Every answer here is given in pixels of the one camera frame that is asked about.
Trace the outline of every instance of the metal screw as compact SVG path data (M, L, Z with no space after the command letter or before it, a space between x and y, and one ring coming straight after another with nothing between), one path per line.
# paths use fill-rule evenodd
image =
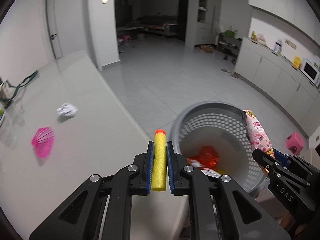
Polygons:
M92 182L97 182L99 179L100 179L100 176L98 174L91 175L90 177L90 181Z
M137 165L130 165L128 166L128 171L136 171L138 169Z
M228 175L222 175L222 176L221 176L221 180L222 180L223 182L229 182L229 181L231 180L231 178L230 178L230 176L228 176Z
M186 165L186 166L183 167L183 170L186 171L186 172L191 172L191 171L193 171L193 167L190 166L190 165Z

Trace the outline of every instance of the green cable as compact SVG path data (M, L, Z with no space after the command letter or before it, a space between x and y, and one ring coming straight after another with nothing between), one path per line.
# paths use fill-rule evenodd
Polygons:
M33 80L38 74L38 71L36 70L35 72L33 72L30 76L26 77L18 86L13 86L10 84L9 81L6 81L8 86L11 88L15 88L13 96L11 98L1 98L2 102L11 102L12 99L14 99L17 96L17 93L19 91L20 88L25 87L26 85L28 85L31 80Z

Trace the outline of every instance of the wall outlet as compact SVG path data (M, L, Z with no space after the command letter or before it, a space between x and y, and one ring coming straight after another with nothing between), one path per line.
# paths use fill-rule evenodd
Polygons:
M294 48L294 49L297 49L297 45L294 44L292 41L289 41L289 40L285 40L285 43L288 44L290 47Z

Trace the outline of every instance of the bottle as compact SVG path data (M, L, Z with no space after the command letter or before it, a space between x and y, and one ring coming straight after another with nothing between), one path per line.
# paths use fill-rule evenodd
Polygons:
M278 39L276 41L273 51L275 53L281 54L281 51L282 51L282 40L281 39Z
M252 39L253 41L257 41L257 35L256 35L255 32L252 32L252 33L251 33L251 39Z

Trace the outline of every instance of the microwave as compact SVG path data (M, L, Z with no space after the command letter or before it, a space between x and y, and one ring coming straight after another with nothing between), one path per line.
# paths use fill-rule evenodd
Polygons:
M320 85L319 70L306 58L300 66L301 72L318 88Z

